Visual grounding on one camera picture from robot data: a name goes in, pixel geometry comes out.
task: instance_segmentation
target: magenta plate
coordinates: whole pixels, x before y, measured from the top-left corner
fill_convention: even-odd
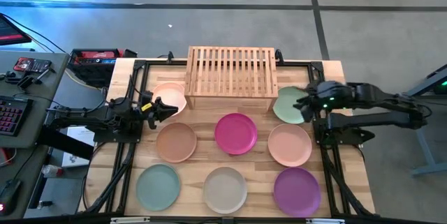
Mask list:
[[[292,217],[310,217],[320,205],[320,187],[310,172],[290,167],[274,181],[273,198],[284,213]]]
[[[235,155],[244,154],[255,145],[258,131],[249,117],[231,113],[217,122],[214,139],[222,151]]]

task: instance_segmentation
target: light pink plate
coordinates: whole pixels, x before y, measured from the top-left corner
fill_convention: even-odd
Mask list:
[[[258,131],[249,117],[231,113],[217,122],[214,139],[222,151],[235,155],[244,154],[255,145]]]
[[[268,137],[273,158],[287,167],[304,164],[312,153],[312,141],[304,129],[293,124],[275,127]]]
[[[172,105],[179,108],[179,111],[173,116],[179,114],[186,106],[186,99],[184,98],[184,87],[174,82],[166,82],[155,87],[152,91],[154,95],[152,100],[161,97],[161,102],[165,105]]]

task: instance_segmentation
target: concrete floor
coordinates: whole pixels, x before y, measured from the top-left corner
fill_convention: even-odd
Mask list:
[[[218,3],[310,5],[310,0],[51,0],[103,3]],[[318,0],[320,5],[447,6],[446,0]],[[321,59],[311,10],[146,10],[1,7],[16,20],[73,48],[124,47],[140,57],[173,51],[185,56],[189,45],[268,46],[287,59]],[[369,82],[384,91],[409,90],[446,63],[447,13],[321,12],[329,57],[341,60],[348,81]],[[22,45],[38,50],[34,44]],[[94,106],[99,92],[64,77],[55,100],[69,106]],[[446,108],[434,107],[427,131],[437,161],[447,161],[447,140],[441,132]],[[371,128],[376,138],[364,152],[376,212],[385,217],[447,222],[447,172],[417,178],[410,170],[425,164],[412,130]],[[44,200],[56,205],[27,216],[68,214],[78,203],[79,178],[48,186]]]

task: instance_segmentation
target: keyboard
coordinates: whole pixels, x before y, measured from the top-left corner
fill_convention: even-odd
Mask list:
[[[0,96],[0,135],[17,136],[32,104],[32,99]]]

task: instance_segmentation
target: sage green plate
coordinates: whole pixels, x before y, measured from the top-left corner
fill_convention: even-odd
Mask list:
[[[138,177],[137,198],[150,211],[167,209],[180,194],[180,179],[173,167],[152,165]]]
[[[301,124],[305,120],[301,112],[293,107],[296,100],[304,98],[307,93],[297,87],[284,87],[278,91],[278,99],[273,105],[273,112],[282,121],[288,124]]]

